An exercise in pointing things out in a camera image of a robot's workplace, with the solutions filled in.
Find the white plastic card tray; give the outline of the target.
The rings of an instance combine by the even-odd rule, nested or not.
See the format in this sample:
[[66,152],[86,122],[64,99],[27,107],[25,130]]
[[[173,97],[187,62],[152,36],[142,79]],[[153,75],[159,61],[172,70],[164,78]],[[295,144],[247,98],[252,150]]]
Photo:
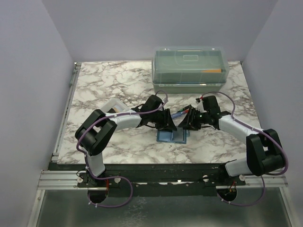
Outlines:
[[104,113],[115,114],[115,112],[112,109],[112,107],[114,106],[119,106],[121,109],[123,109],[123,112],[130,110],[130,108],[127,105],[125,105],[122,101],[120,101],[117,98],[109,99],[104,105],[100,107],[100,110]]

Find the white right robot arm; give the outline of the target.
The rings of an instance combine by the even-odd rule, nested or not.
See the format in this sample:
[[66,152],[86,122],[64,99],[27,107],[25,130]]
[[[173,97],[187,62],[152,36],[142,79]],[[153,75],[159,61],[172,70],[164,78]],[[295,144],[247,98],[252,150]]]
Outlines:
[[269,175],[275,170],[288,167],[275,130],[255,128],[236,119],[233,113],[221,111],[215,96],[202,97],[200,102],[203,111],[190,107],[178,127],[198,131],[206,124],[234,136],[246,145],[245,158],[223,165],[223,170],[218,173],[218,181],[221,184],[229,185],[239,175]]

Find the blue leather card holder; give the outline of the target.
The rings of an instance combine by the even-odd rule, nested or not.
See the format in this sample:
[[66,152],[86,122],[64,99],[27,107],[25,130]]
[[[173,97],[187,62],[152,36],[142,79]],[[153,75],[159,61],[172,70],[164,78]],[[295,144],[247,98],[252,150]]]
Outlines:
[[[173,132],[169,132],[169,131],[157,131],[157,139],[156,139],[156,141],[157,142],[165,142],[165,143],[175,143],[175,142],[173,142]],[[187,138],[188,138],[190,136],[190,132],[188,130],[186,130],[186,132],[187,132]]]

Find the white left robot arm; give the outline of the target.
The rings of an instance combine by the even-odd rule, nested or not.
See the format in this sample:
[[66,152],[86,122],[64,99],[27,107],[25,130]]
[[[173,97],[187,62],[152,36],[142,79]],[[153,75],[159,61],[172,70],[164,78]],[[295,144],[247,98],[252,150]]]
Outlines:
[[75,138],[76,149],[84,154],[89,182],[93,186],[99,187],[105,181],[102,152],[115,131],[139,128],[149,123],[153,123],[159,131],[177,130],[170,110],[164,108],[167,101],[167,98],[162,100],[151,95],[145,103],[130,108],[122,101],[111,98],[89,115],[75,132]]

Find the black VIP card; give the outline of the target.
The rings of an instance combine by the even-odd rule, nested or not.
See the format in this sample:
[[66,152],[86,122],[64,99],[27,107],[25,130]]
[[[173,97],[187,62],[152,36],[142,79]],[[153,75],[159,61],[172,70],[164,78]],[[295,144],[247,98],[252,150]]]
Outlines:
[[182,128],[178,128],[173,132],[173,142],[185,144],[187,140],[187,132]]

